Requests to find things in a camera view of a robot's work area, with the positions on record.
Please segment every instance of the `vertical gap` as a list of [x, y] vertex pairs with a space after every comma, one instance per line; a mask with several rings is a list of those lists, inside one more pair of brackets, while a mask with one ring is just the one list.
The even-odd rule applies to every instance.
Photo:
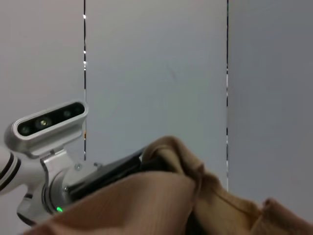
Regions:
[[[226, 46], [226, 114], [228, 112], [228, 12], [229, 12], [229, 7], [228, 7], [229, 0], [227, 0], [227, 46]], [[228, 122], [226, 122], [226, 175], [227, 175], [227, 191], [228, 191]]]
[[[84, 14], [83, 14], [83, 18], [84, 18], [84, 92], [85, 92], [85, 101], [87, 101], [87, 97], [86, 97], [86, 67], [87, 67], [87, 61], [86, 61], [86, 0], [84, 0]], [[87, 129], [87, 125], [86, 125], [87, 119], [85, 121], [85, 133], [84, 133], [84, 161], [86, 161], [86, 129]]]

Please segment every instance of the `cloth fold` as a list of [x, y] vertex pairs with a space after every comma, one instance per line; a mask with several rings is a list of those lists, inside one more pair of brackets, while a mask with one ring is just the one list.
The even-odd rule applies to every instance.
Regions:
[[313, 225], [273, 199], [261, 209], [227, 192], [176, 137], [163, 137], [142, 161], [161, 157], [171, 172], [137, 173], [84, 198], [26, 235], [287, 235]]

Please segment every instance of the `tan fabric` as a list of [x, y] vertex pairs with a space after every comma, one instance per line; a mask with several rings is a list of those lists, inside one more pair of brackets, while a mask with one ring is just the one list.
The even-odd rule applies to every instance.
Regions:
[[175, 137], [150, 144], [143, 162], [155, 156], [161, 156], [174, 173], [131, 175], [25, 234], [179, 235], [185, 233], [191, 211], [209, 235], [313, 234], [311, 224], [273, 199], [260, 209], [228, 193]]

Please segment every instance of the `black stripe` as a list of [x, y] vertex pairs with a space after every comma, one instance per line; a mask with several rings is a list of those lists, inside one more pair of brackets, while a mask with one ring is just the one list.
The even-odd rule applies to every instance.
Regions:
[[5, 168], [3, 169], [3, 171], [0, 173], [0, 180], [5, 176], [5, 174], [8, 172], [8, 170], [10, 169], [12, 163], [14, 160], [14, 155], [13, 153], [11, 153], [10, 155], [10, 159], [8, 161], [8, 163], [6, 164]]
[[34, 226], [36, 225], [36, 223], [30, 219], [27, 219], [25, 216], [21, 215], [20, 213], [17, 213], [18, 217], [21, 219], [21, 221], [23, 221], [25, 224], [27, 224], [28, 226]]
[[16, 166], [13, 170], [13, 172], [10, 174], [10, 176], [3, 182], [2, 185], [0, 185], [0, 191], [3, 190], [15, 177], [15, 175], [18, 173], [21, 166], [21, 160], [18, 159], [18, 162], [16, 163]]
[[33, 199], [33, 195], [30, 193], [25, 194], [24, 198]]

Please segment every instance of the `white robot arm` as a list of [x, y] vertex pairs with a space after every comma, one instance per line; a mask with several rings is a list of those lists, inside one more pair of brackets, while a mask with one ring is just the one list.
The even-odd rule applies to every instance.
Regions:
[[87, 113], [87, 105], [75, 101], [21, 118], [7, 128], [4, 142], [9, 150], [0, 146], [0, 196], [27, 186], [17, 209], [26, 224], [41, 223], [99, 188], [145, 170], [139, 159], [143, 149], [106, 166], [74, 163], [64, 146], [81, 137]]

